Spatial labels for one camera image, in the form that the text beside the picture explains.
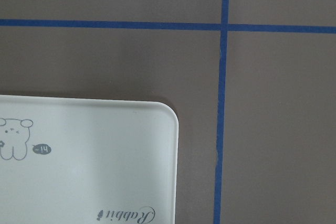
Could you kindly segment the cream rabbit print tray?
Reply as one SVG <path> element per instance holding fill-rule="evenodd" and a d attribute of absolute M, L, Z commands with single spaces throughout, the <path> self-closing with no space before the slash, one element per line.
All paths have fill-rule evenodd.
<path fill-rule="evenodd" d="M 1 223 L 175 223 L 161 102 L 1 96 Z"/>

